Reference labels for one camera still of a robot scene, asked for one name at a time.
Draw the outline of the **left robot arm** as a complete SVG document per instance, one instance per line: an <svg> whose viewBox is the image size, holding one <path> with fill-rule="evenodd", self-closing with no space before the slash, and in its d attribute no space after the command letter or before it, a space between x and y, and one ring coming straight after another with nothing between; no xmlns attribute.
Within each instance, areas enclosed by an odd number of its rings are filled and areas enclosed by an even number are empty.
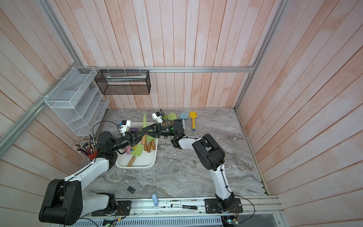
<svg viewBox="0 0 363 227"><path fill-rule="evenodd" d="M111 193L97 193L85 198L84 189L109 170L124 148L136 146L144 133L127 131L120 138L103 131L96 140L95 158L87 166L64 178L52 180L46 189L39 212L39 221L73 225L79 218L100 211L107 216L118 212L118 203Z"/></svg>

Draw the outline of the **light blue shovel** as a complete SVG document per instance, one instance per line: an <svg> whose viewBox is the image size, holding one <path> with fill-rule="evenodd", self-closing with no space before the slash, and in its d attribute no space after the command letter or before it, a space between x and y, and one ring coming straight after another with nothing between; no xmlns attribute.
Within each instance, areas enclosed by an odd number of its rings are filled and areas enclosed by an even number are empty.
<svg viewBox="0 0 363 227"><path fill-rule="evenodd" d="M185 121L188 119L188 115L185 112L183 112L183 113L180 113L179 118L182 120L183 129L186 130Z"/></svg>

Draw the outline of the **olive green pointed shovel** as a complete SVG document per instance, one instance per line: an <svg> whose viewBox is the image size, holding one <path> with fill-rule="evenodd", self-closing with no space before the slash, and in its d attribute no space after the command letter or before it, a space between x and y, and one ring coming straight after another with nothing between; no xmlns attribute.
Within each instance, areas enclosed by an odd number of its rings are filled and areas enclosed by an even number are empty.
<svg viewBox="0 0 363 227"><path fill-rule="evenodd" d="M176 120L176 119L177 119L176 113L171 112L171 113L168 114L168 120L173 121L173 120Z"/></svg>

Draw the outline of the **light green shovel wooden handle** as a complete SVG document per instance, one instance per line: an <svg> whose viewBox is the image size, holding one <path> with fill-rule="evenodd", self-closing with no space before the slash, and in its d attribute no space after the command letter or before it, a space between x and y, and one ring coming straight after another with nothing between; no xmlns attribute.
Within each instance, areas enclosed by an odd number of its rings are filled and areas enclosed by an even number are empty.
<svg viewBox="0 0 363 227"><path fill-rule="evenodd" d="M143 128L145 128L147 126L147 117L146 114L144 113L143 115ZM141 140L141 143L144 145L144 147L147 147L147 135L144 134Z"/></svg>

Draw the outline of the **green spade wooden handle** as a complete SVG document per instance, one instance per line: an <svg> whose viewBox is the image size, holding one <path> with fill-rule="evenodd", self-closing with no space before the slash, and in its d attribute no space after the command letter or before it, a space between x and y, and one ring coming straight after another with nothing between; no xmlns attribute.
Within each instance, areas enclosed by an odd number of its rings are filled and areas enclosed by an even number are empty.
<svg viewBox="0 0 363 227"><path fill-rule="evenodd" d="M132 158L129 161L129 163L127 164L127 167L131 167L133 165L134 161L136 160L136 157L139 157L143 151L144 151L143 144L138 144L135 147L131 148Z"/></svg>

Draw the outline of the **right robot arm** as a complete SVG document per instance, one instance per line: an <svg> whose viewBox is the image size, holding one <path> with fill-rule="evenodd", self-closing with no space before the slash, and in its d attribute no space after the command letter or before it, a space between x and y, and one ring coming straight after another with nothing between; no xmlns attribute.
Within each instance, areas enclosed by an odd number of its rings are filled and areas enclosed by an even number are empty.
<svg viewBox="0 0 363 227"><path fill-rule="evenodd" d="M225 151L210 134L199 137L190 137L184 133L181 120L172 121L170 126L161 123L152 124L141 130L153 138L161 136L170 137L171 144L178 149L191 149L195 151L201 164L210 171L216 190L216 210L224 213L231 209L235 195L225 172Z"/></svg>

